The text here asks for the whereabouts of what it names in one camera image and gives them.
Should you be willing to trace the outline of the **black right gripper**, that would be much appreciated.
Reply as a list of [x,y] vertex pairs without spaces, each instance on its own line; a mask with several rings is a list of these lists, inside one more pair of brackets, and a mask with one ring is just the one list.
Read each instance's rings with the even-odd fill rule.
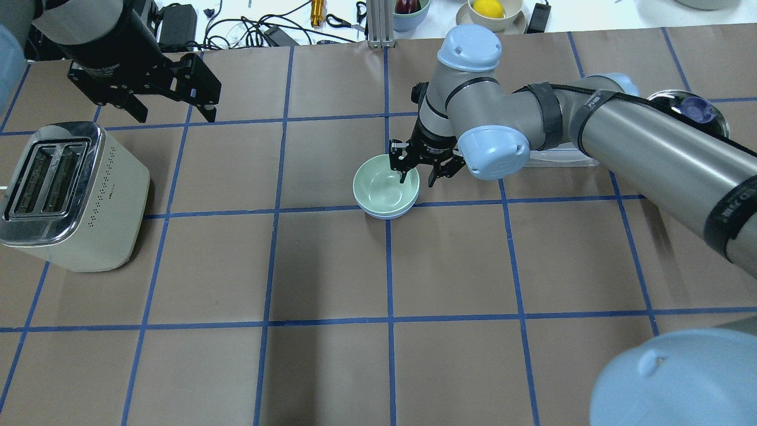
[[429,165],[432,170],[427,187],[432,188],[438,180],[454,177],[466,165],[456,145],[456,137],[434,133],[417,118],[406,142],[390,140],[390,170],[399,172],[400,184],[404,184],[411,170],[420,164]]

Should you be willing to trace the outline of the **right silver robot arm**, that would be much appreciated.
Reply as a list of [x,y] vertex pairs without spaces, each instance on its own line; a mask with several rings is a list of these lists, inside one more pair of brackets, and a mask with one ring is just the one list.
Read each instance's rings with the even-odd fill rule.
[[[390,176],[403,183],[427,164],[430,185],[463,167],[500,180],[533,151],[570,143],[755,276],[754,151],[638,97],[622,73],[506,94],[494,76],[502,52],[485,27],[447,33],[432,80],[413,88],[419,115],[411,137],[390,143]],[[624,351],[598,376],[589,417],[592,425],[754,425],[755,318]]]

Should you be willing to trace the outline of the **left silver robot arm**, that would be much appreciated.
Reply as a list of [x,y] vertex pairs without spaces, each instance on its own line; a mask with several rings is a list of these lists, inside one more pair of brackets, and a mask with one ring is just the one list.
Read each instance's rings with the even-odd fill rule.
[[144,123],[148,108],[140,95],[161,95],[216,121],[219,79],[194,52],[168,59],[131,1],[3,1],[3,107],[26,69],[30,27],[71,60],[69,81],[94,104],[113,105]]

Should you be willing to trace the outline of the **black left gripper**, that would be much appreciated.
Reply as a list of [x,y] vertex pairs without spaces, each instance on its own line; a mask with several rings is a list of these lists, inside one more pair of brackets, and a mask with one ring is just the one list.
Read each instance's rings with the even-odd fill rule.
[[140,95],[161,95],[194,105],[215,123],[222,84],[198,54],[166,57],[132,5],[124,1],[73,1],[73,28],[66,42],[68,78],[97,105],[122,109],[138,123],[148,118]]

